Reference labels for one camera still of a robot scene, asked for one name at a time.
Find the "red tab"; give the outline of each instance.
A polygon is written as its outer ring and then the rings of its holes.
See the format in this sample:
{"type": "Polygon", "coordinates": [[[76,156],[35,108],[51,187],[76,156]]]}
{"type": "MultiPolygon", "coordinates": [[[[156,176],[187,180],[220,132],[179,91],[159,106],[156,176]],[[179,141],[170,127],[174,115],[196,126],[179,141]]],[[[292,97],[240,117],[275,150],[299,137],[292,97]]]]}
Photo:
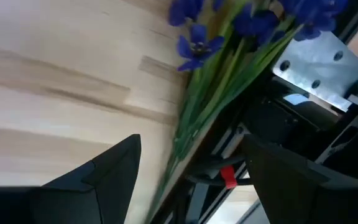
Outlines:
{"type": "Polygon", "coordinates": [[[221,175],[224,179],[227,189],[232,189],[237,186],[237,180],[234,177],[234,168],[233,166],[223,167],[221,169],[221,175]]]}

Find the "wooden floor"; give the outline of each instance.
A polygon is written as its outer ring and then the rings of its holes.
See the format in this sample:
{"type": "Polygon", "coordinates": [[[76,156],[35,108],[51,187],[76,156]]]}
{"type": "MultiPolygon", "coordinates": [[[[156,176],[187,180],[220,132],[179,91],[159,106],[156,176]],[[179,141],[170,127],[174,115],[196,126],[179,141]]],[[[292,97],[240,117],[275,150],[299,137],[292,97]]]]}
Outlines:
{"type": "MultiPolygon", "coordinates": [[[[183,30],[167,25],[169,4],[0,0],[0,186],[45,184],[139,133],[126,223],[144,221],[186,82],[175,71],[183,30]]],[[[243,212],[255,197],[238,188],[218,214],[232,220],[232,208],[243,212]]]]}

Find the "bouquet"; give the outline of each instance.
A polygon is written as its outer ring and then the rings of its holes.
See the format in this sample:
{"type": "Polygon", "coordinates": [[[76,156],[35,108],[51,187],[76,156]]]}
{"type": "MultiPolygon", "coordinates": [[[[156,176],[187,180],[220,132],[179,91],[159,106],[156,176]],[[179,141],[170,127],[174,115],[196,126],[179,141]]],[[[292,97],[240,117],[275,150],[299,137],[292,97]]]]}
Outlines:
{"type": "Polygon", "coordinates": [[[347,0],[211,0],[212,16],[201,21],[208,0],[173,0],[168,22],[185,26],[178,71],[191,77],[173,140],[173,152],[150,214],[194,140],[295,39],[310,40],[336,28],[334,16],[347,0]]]}

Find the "silver metal plate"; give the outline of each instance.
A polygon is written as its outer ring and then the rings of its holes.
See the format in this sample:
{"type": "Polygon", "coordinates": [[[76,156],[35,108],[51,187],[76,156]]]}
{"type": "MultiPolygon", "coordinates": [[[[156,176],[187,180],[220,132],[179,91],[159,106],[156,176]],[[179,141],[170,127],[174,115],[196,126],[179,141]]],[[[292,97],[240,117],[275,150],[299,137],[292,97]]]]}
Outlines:
{"type": "Polygon", "coordinates": [[[352,103],[343,96],[358,80],[358,58],[334,34],[323,32],[313,40],[292,40],[274,65],[273,73],[347,111],[352,103]],[[280,66],[286,60],[290,65],[282,71],[280,66]]]}

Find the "screw hole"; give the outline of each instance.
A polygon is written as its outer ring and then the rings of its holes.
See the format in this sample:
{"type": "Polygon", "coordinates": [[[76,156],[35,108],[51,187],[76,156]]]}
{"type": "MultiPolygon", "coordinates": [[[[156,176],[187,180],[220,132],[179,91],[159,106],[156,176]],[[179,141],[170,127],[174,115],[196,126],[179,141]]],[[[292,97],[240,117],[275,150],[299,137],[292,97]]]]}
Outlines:
{"type": "Polygon", "coordinates": [[[289,69],[290,66],[291,66],[290,61],[289,61],[289,60],[285,60],[285,61],[283,61],[283,62],[281,63],[281,65],[280,65],[280,70],[281,70],[282,72],[284,72],[285,70],[289,69]]]}
{"type": "Polygon", "coordinates": [[[342,58],[343,58],[343,51],[342,50],[336,52],[336,54],[334,55],[334,61],[336,61],[336,62],[339,61],[342,58]]]}
{"type": "Polygon", "coordinates": [[[315,89],[315,88],[319,87],[320,84],[321,84],[321,81],[320,81],[320,80],[315,80],[315,81],[311,84],[311,87],[315,89]]]}

